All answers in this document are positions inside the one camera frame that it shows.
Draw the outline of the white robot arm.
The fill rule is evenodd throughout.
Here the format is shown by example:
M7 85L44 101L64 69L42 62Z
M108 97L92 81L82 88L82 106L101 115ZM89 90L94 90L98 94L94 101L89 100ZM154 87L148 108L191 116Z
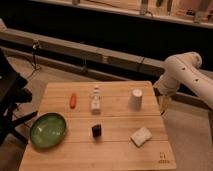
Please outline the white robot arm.
M202 58L197 52L172 55L164 61L164 73L153 87L161 94L174 95L185 85L213 110L213 79L199 71Z

